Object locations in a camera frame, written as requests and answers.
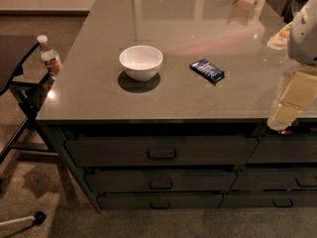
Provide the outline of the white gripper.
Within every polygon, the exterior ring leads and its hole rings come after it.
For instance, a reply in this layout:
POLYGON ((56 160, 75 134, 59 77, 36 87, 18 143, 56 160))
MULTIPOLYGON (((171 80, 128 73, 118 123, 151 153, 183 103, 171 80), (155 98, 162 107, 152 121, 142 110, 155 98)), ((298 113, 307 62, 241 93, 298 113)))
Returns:
POLYGON ((283 76, 278 104, 267 119, 267 126, 275 131, 285 130, 317 96, 317 67, 302 65, 283 76))

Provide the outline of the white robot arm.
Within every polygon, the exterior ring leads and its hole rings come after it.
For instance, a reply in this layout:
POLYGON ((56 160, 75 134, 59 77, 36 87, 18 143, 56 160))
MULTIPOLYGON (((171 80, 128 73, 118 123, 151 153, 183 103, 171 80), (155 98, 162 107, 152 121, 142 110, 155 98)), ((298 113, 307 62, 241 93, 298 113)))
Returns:
POLYGON ((267 126, 285 130, 317 97, 317 0, 308 0, 294 16, 287 51, 300 67, 289 75, 273 103, 267 126))

